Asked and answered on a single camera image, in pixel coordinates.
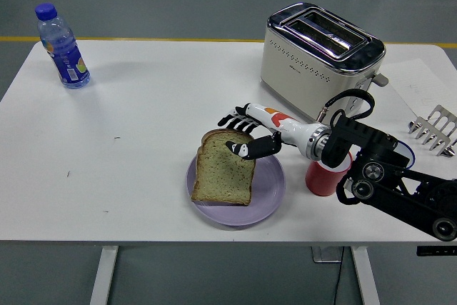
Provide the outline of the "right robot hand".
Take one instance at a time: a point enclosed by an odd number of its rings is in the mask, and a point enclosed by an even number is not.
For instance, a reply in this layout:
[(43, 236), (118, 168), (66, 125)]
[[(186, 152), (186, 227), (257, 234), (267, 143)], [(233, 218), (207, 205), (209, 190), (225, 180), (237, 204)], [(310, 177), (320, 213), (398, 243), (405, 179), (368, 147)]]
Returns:
[(303, 124), (285, 113), (255, 103), (233, 108), (218, 125), (246, 134), (250, 134), (258, 126), (271, 132), (269, 136), (254, 139), (247, 144), (226, 142), (233, 154), (245, 160), (272, 156), (280, 152), (281, 147), (286, 144), (298, 148), (308, 159), (318, 161), (321, 153), (317, 150), (317, 143), (327, 133), (327, 127), (323, 124)]

